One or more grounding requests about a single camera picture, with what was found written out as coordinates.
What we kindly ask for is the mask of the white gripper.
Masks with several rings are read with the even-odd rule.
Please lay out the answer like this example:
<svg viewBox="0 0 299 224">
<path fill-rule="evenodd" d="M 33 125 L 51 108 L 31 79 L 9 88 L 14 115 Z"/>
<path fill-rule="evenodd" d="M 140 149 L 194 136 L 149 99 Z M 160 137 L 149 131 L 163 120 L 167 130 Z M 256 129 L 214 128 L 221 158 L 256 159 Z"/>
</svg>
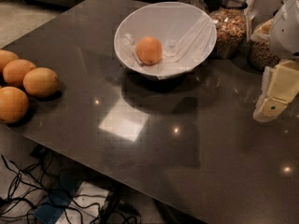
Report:
<svg viewBox="0 0 299 224">
<path fill-rule="evenodd" d="M 259 122 L 276 119 L 299 93 L 299 0 L 287 0 L 276 13 L 270 28 L 270 51 L 282 59 L 263 72 L 262 94 L 253 118 Z"/>
</svg>

